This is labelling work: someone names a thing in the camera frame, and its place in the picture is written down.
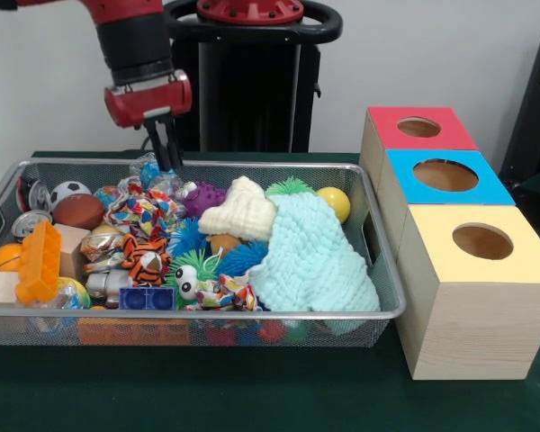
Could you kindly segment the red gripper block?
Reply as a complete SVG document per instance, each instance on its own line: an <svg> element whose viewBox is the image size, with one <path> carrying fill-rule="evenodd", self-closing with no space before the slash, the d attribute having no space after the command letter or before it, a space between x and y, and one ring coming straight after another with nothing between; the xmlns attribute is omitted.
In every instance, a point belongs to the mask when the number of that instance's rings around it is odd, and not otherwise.
<svg viewBox="0 0 540 432"><path fill-rule="evenodd" d="M177 116L191 111L191 83L182 69L147 81L106 87L103 99L118 127L137 128L144 124L162 172L183 166L183 151L176 138L175 119L171 115L163 117L166 144L159 137L157 121L149 120L167 113Z"/></svg>

